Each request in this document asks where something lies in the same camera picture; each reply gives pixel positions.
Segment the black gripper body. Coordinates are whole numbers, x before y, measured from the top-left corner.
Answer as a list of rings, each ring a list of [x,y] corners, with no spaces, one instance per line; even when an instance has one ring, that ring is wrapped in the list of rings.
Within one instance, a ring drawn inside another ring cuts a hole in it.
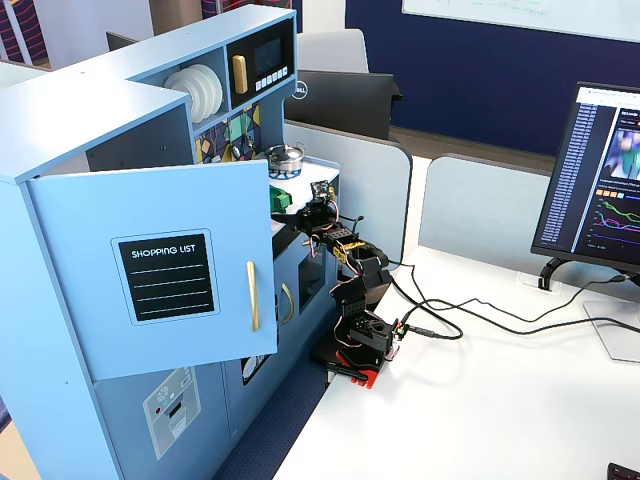
[[[312,200],[298,211],[298,228],[302,232],[330,230],[337,222],[333,201],[329,198]]]

